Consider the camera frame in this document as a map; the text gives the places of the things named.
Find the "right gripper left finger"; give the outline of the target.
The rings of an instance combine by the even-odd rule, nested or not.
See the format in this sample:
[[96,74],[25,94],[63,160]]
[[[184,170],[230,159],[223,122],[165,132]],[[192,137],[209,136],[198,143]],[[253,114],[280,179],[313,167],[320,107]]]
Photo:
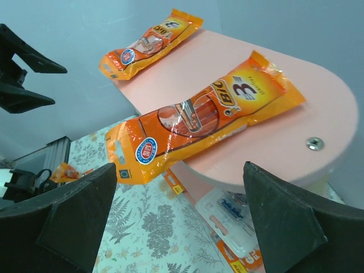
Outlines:
[[117,185],[105,164],[1,209],[1,272],[92,272]]

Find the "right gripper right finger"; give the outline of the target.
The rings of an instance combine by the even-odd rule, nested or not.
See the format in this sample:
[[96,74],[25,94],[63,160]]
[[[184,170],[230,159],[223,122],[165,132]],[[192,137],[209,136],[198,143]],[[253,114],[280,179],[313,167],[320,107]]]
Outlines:
[[363,272],[363,210],[246,162],[243,182],[266,272]]

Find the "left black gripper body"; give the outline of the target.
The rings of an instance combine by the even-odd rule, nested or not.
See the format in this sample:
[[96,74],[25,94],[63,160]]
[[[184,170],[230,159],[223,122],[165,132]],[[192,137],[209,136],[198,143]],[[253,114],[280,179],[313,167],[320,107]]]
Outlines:
[[12,55],[1,55],[1,83],[23,88],[27,71],[12,60]]

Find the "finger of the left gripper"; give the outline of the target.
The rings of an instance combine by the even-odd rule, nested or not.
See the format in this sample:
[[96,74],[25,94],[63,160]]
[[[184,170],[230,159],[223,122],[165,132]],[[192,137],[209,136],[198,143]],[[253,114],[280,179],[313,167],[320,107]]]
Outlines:
[[68,72],[65,67],[46,58],[25,43],[3,23],[1,23],[1,54],[9,60],[12,60],[14,55],[18,55],[36,73],[66,74]]
[[42,106],[54,105],[49,97],[18,88],[1,84],[1,108],[10,114],[24,113]]

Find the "large orange Gillette Fusion5 box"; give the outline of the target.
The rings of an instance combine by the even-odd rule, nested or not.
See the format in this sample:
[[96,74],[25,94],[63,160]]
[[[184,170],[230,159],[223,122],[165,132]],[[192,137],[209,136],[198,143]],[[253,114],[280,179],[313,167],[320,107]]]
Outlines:
[[[177,195],[184,194],[192,203],[195,212],[201,216],[196,209],[196,202],[214,188],[199,179],[192,179],[192,181],[187,181],[187,183],[181,182],[171,170],[165,171],[163,173],[163,177],[166,179],[174,193]],[[264,272],[263,258],[258,244],[248,253],[247,256],[239,258],[230,250],[230,248],[223,242],[220,236],[213,231],[213,229],[210,237],[233,272]]]

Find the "orange Bic razor bag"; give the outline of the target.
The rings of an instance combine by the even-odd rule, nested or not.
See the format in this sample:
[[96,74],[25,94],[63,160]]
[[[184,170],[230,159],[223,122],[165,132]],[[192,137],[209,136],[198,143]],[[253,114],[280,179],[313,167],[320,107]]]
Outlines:
[[99,70],[111,80],[129,80],[169,54],[199,30],[203,22],[203,18],[173,9],[161,24],[150,27],[130,46],[107,53]]
[[106,134],[122,184],[147,184],[247,127],[302,103],[287,76],[257,51],[191,98],[124,121]]
[[91,172],[93,172],[93,169],[90,169],[86,172],[79,172],[70,164],[63,162],[53,172],[53,174],[50,177],[50,180],[55,183],[70,183],[80,179],[81,177]]

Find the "clear blister razor pack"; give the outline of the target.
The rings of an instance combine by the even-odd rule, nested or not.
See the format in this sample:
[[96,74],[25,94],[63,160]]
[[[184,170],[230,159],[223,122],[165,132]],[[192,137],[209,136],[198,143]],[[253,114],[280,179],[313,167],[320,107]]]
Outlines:
[[214,188],[196,202],[196,209],[237,257],[247,256],[258,244],[244,194]]

